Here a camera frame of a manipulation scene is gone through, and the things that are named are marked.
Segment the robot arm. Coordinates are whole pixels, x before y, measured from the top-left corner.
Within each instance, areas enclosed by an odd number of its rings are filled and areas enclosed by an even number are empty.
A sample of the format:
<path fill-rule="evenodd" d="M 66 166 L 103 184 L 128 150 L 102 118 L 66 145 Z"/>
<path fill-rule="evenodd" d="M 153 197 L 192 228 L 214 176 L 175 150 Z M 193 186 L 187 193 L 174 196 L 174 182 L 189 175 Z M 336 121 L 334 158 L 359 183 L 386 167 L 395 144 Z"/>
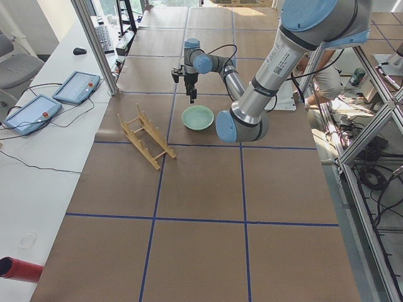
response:
<path fill-rule="evenodd" d="M 212 53 L 205 53 L 201 49 L 200 41 L 188 38 L 184 42 L 184 64 L 176 71 L 175 81 L 183 77 L 186 95 L 193 104 L 197 98 L 195 87 L 200 74 L 217 73 L 222 79 L 228 95 L 232 101 L 238 101 L 245 92 L 245 85 L 236 69 L 232 57 L 221 57 Z"/>
<path fill-rule="evenodd" d="M 268 131 L 265 106 L 308 53 L 365 43 L 372 1 L 285 1 L 273 48 L 238 101 L 221 111 L 216 132 L 224 142 L 253 142 Z"/>

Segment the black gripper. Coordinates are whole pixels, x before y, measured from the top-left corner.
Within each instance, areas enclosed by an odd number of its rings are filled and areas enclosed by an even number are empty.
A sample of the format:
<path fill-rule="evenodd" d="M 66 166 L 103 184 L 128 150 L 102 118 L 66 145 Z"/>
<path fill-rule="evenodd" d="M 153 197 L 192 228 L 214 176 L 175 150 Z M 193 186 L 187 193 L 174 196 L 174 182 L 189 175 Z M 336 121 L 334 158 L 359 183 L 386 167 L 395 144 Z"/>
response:
<path fill-rule="evenodd" d="M 197 89 L 195 84 L 198 82 L 198 73 L 186 72 L 184 76 L 184 83 L 186 88 L 186 95 L 190 96 L 190 103 L 193 104 L 197 98 Z"/>

